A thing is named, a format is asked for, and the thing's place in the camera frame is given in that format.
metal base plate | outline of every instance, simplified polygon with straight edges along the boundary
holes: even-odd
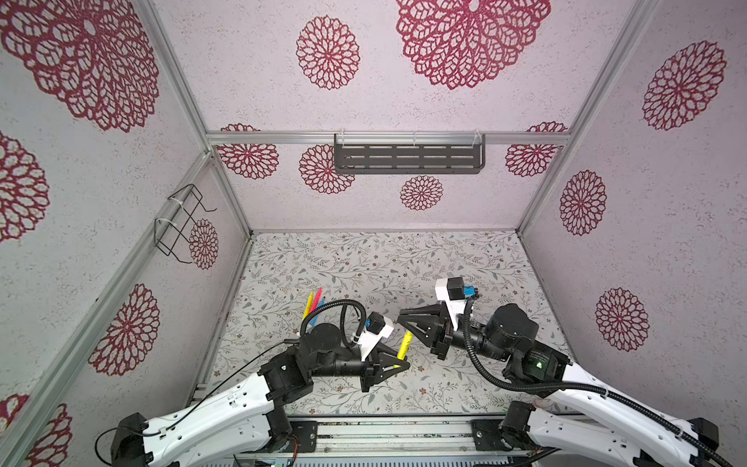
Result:
[[[314,452],[317,450],[317,421],[291,421],[293,434],[298,438],[298,452]],[[280,452],[292,453],[296,449],[291,440]]]
[[[493,418],[489,420],[473,420],[472,439],[474,447],[478,451],[511,451],[511,447],[503,442],[500,436],[500,423],[502,418]]]

wire rack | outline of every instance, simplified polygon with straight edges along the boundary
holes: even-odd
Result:
[[[195,205],[192,209],[185,208],[185,205],[190,204],[190,200],[194,198],[196,200]],[[180,263],[184,263],[186,265],[190,265],[193,262],[192,261],[184,261],[183,259],[180,259],[176,252],[174,251],[174,247],[176,246],[176,243],[179,241],[180,238],[183,238],[186,240],[187,243],[190,243],[189,238],[187,238],[184,235],[184,230],[187,228],[187,225],[189,225],[190,221],[192,221],[192,224],[197,224],[197,221],[194,219],[193,214],[197,210],[198,207],[202,208],[204,212],[213,212],[216,211],[217,208],[214,209],[207,209],[204,204],[202,204],[202,193],[200,190],[195,186],[195,184],[190,183],[189,185],[185,185],[182,188],[179,188],[177,191],[175,191],[171,196],[168,198],[169,201],[173,201],[177,204],[179,204],[179,210],[174,213],[174,215],[170,219],[166,219],[164,217],[157,217],[153,220],[153,244],[166,256],[173,256],[176,258],[176,261]],[[174,222],[174,219],[176,218],[176,215],[179,212],[184,212],[187,217],[185,218],[184,223],[179,226]],[[161,233],[161,235],[158,235],[158,227],[166,223],[166,229]],[[164,243],[164,237],[166,234],[173,229],[176,232],[176,237],[174,238],[174,241],[171,242],[171,245]]]

yellow highlighter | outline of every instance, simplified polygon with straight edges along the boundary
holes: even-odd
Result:
[[[306,309],[303,310],[303,318],[306,318],[306,315],[308,315],[310,313],[310,311],[311,311],[311,302],[313,300],[314,300],[314,291],[311,291],[311,293],[309,294],[309,299],[306,301]]]
[[[397,352],[397,359],[401,360],[405,358],[405,354],[407,353],[407,349],[410,348],[410,342],[412,342],[412,333],[410,331],[407,331],[405,333],[405,337],[402,338],[402,345],[400,345],[400,351]]]

white bracket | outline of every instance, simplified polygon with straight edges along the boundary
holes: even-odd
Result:
[[[378,334],[374,334],[371,331],[367,329],[363,329],[363,333],[361,334],[360,339],[358,339],[358,345],[361,346],[361,362],[366,360],[366,357],[369,353],[376,347],[376,344],[379,343],[380,340],[383,338],[387,338],[391,335],[391,332],[394,330],[394,322],[392,322],[391,319],[387,318],[386,316],[382,316],[384,318],[384,329],[382,329]]]
[[[449,279],[443,277],[436,279],[436,298],[442,302],[446,302],[446,307],[449,310],[449,316],[451,316],[451,325],[454,326],[454,330],[459,327],[459,315],[464,314],[467,300],[449,300],[449,291],[446,289],[446,283]]]

aluminum rail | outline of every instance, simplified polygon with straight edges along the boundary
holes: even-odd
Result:
[[[387,144],[405,146],[469,145],[485,135],[486,144],[566,144],[570,133],[559,132],[207,132],[208,142],[222,144]]]
[[[209,152],[201,154],[192,164],[180,187],[195,183],[203,174],[203,168],[210,161]],[[164,207],[155,215],[170,219],[179,212],[179,204],[167,200]],[[163,235],[166,223],[158,227],[157,235]],[[16,420],[8,427],[0,439],[0,466],[21,466],[34,443],[42,436],[47,422],[57,409],[60,399],[75,382],[78,372],[88,360],[88,356],[103,337],[106,328],[117,315],[124,297],[130,292],[134,281],[150,260],[155,249],[153,226],[148,223],[132,251],[106,285],[102,293],[81,320],[65,345],[59,350],[52,364],[44,372],[31,392]]]
[[[503,418],[505,414],[467,415],[378,415],[378,416],[289,416],[291,421],[318,422],[316,450],[300,456],[304,459],[344,459],[348,457],[407,458],[434,456],[442,461],[464,456],[480,456],[481,461],[505,460],[529,451],[478,451],[472,437],[473,420]],[[598,424],[577,413],[564,415],[590,424]],[[242,453],[238,460],[264,461],[287,459],[292,453]]]
[[[542,212],[542,207],[555,191],[560,176],[570,165],[581,140],[591,129],[592,123],[602,108],[604,101],[622,74],[625,64],[630,60],[633,50],[643,37],[648,25],[654,18],[660,0],[636,0],[627,15],[622,30],[602,66],[601,71],[586,96],[576,119],[571,124],[571,138],[568,143],[552,158],[542,183],[534,193],[530,204],[521,218],[518,232],[526,235],[536,218]]]

